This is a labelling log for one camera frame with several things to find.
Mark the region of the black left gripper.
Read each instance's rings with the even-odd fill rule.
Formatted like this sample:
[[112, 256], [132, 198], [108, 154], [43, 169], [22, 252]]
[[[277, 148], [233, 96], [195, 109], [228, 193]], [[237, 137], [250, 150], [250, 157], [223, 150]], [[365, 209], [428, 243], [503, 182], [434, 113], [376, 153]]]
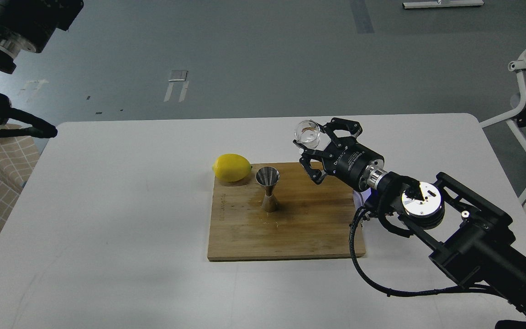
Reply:
[[0, 0], [0, 33], [23, 50], [41, 53], [56, 29], [67, 31], [82, 0]]

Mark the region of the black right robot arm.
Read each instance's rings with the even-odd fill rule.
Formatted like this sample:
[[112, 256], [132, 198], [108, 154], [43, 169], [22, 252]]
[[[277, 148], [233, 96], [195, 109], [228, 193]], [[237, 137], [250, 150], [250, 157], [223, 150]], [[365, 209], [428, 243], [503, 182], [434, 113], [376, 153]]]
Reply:
[[[300, 122], [294, 144], [299, 162], [319, 185], [334, 176], [361, 194], [349, 229], [349, 255], [357, 273], [374, 289], [394, 297], [484, 293], [504, 298], [526, 317], [526, 257], [513, 248], [513, 219], [446, 173], [434, 183], [384, 170], [384, 157], [357, 141], [360, 123], [332, 118]], [[389, 233], [417, 237], [429, 259], [455, 286], [408, 292], [382, 286], [361, 269], [355, 250], [357, 227], [376, 218]], [[526, 321], [501, 320], [497, 329], [526, 329]]]

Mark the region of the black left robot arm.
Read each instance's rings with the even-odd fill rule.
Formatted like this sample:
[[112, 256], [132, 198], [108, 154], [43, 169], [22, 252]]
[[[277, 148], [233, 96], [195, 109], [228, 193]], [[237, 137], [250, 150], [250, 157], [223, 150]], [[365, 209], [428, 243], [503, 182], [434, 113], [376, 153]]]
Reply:
[[[67, 31], [81, 0], [0, 0], [0, 72], [12, 74], [21, 51], [41, 53], [56, 30]], [[0, 138], [57, 136], [54, 125], [12, 106], [0, 93]]]

